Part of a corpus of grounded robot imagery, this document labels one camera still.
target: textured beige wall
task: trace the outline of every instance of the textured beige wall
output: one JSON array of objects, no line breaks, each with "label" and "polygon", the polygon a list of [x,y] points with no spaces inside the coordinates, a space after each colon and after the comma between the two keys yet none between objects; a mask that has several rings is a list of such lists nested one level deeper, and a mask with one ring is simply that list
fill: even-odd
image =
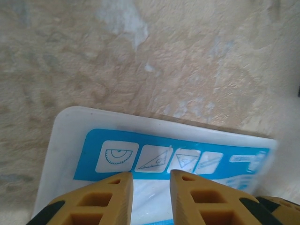
[{"label": "textured beige wall", "polygon": [[297,0],[0,0],[0,223],[29,218],[71,105],[270,135],[259,190],[300,202],[299,15]]}]

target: blue label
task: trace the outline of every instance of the blue label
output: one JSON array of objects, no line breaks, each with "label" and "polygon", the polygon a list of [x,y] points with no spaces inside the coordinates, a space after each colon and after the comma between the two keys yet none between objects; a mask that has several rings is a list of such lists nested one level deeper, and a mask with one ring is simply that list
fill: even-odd
[{"label": "blue label", "polygon": [[[210,180],[253,175],[260,170],[269,151],[94,129],[86,136],[74,179],[98,181],[131,171],[134,179],[168,180],[171,169]],[[247,182],[240,185],[245,188]]]}]

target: plastic blister pack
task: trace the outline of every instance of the plastic blister pack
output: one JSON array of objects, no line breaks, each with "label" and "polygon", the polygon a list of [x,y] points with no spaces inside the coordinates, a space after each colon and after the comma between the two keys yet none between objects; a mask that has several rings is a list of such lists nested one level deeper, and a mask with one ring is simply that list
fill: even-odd
[{"label": "plastic blister pack", "polygon": [[131,224],[172,224],[171,169],[251,193],[276,146],[272,139],[70,107],[54,123],[34,215],[59,195],[131,171]]}]

